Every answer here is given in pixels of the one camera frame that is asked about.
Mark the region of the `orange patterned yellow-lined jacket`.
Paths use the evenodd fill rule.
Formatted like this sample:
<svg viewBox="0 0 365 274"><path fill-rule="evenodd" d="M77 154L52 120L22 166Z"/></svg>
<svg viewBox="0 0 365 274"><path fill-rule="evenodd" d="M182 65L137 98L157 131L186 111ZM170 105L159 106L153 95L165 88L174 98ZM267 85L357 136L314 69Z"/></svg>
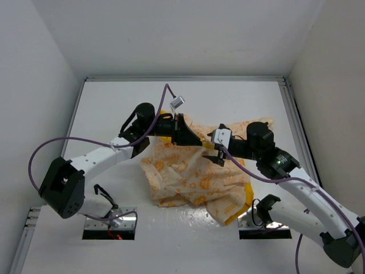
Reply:
<svg viewBox="0 0 365 274"><path fill-rule="evenodd" d="M207 134L216 127L184 118L205 145L176 146L169 138L159 137L151 155L140 162L151 199L158 207L205 206L213 219L228 225L253 204L250 176L230 160L222 167L208 160L206 156L215 151Z"/></svg>

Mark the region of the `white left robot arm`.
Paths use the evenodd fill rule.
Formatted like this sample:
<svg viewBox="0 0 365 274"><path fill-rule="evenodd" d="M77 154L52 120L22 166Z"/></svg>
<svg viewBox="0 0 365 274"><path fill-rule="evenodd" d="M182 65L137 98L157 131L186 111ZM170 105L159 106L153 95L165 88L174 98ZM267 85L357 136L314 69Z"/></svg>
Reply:
<svg viewBox="0 0 365 274"><path fill-rule="evenodd" d="M149 146L150 136L169 137L178 146L202 146L183 114L156 115L152 104L141 103L107 146L73 159L53 160L39 189L40 197L63 219L76 214L112 217L118 206L110 194L97 184L94 193L86 193L85 186L102 172L141 154Z"/></svg>

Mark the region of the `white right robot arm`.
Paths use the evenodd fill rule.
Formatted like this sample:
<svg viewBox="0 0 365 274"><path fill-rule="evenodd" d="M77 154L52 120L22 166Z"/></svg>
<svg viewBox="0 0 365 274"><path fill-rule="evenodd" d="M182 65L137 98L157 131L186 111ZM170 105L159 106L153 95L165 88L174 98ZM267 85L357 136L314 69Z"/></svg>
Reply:
<svg viewBox="0 0 365 274"><path fill-rule="evenodd" d="M223 166L228 158L251 177L280 186L308 209L308 213L297 211L281 198L267 195L256 206L264 224L276 221L289 226L317 243L343 268L364 256L364 218L341 205L296 158L278 148L267 123L250 123L246 139L236 139L224 124L208 136L218 151L217 156L209 157L213 163Z"/></svg>

